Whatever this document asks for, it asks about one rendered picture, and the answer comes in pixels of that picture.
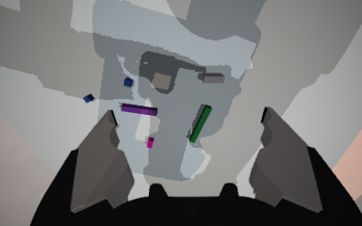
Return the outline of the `dark grey rectangular block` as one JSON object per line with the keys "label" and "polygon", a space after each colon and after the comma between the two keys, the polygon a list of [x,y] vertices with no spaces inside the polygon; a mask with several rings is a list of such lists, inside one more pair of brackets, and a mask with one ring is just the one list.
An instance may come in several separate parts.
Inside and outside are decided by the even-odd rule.
{"label": "dark grey rectangular block", "polygon": [[223,83],[224,75],[223,74],[203,74],[204,83]]}

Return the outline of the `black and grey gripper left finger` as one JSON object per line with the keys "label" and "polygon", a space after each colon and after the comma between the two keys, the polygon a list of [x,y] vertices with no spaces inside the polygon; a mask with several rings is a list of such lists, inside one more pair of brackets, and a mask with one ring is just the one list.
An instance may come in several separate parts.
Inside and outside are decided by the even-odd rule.
{"label": "black and grey gripper left finger", "polygon": [[128,202],[135,180],[124,152],[118,149],[116,125],[113,110],[108,110],[70,152],[30,226],[93,226]]}

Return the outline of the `small blue block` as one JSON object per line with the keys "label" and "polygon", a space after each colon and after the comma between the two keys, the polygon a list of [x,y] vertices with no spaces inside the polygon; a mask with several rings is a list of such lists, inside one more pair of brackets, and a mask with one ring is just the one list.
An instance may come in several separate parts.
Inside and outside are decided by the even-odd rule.
{"label": "small blue block", "polygon": [[124,79],[124,83],[123,83],[124,86],[131,87],[132,84],[133,84],[133,79],[128,78],[128,77],[126,77],[126,78]]}
{"label": "small blue block", "polygon": [[92,97],[91,94],[89,94],[89,95],[85,96],[83,99],[86,103],[88,103],[88,102],[91,102],[94,98]]}

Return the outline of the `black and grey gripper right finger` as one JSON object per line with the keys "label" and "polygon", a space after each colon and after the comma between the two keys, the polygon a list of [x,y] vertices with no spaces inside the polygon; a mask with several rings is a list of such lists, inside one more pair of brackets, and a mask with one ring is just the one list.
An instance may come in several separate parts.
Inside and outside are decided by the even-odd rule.
{"label": "black and grey gripper right finger", "polygon": [[362,213],[315,148],[271,108],[261,119],[263,147],[251,169],[255,199],[301,226],[362,226]]}

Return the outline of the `small magenta block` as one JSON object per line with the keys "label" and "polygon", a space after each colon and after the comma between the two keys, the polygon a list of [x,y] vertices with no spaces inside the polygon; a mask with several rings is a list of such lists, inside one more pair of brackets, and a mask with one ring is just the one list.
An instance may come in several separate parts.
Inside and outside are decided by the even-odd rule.
{"label": "small magenta block", "polygon": [[154,142],[154,138],[153,137],[149,137],[148,143],[147,143],[147,148],[151,148],[153,146],[153,142]]}

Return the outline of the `purple rod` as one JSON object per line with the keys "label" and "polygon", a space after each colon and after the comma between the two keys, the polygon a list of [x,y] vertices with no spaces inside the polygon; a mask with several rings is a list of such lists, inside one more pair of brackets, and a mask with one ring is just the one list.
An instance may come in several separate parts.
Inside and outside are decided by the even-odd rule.
{"label": "purple rod", "polygon": [[138,113],[151,116],[156,116],[157,114],[157,108],[141,105],[122,104],[121,110],[124,112]]}

